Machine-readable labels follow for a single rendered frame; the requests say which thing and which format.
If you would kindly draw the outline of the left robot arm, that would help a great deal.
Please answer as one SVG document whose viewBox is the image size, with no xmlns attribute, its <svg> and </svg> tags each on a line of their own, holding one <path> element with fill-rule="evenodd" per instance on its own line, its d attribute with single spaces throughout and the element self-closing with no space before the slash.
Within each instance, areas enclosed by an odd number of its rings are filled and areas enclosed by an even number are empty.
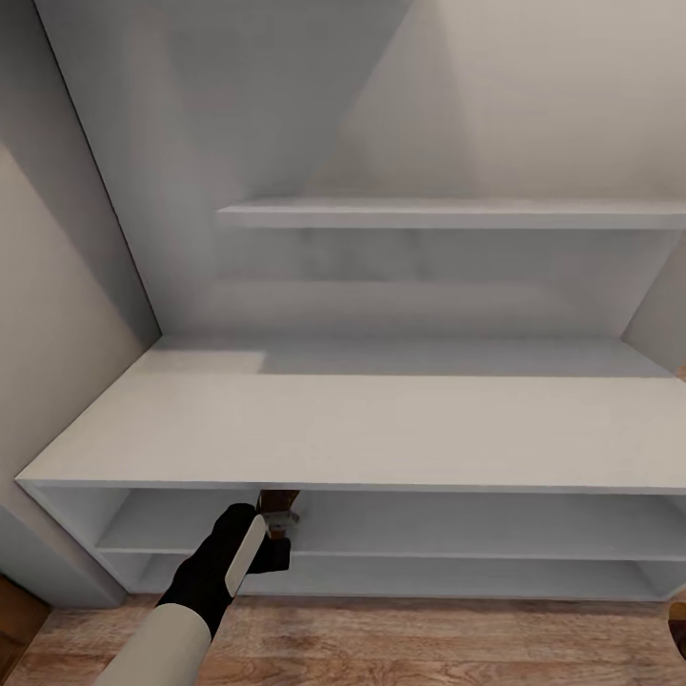
<svg viewBox="0 0 686 686">
<path fill-rule="evenodd" d="M 291 540 L 271 532 L 297 530 L 290 509 L 256 513 L 232 504 L 213 532 L 174 574 L 170 588 L 129 642 L 91 686 L 193 686 L 226 607 L 246 575 L 286 571 Z"/>
</svg>

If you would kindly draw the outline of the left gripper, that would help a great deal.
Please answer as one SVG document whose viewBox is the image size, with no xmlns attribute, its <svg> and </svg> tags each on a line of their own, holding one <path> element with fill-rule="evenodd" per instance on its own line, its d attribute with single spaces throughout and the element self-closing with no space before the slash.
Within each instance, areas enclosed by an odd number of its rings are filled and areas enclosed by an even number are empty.
<svg viewBox="0 0 686 686">
<path fill-rule="evenodd" d="M 290 567 L 291 540 L 289 538 L 268 538 L 268 547 L 264 556 L 255 565 L 251 565 L 247 574 L 260 574 L 275 571 L 286 571 Z"/>
</svg>

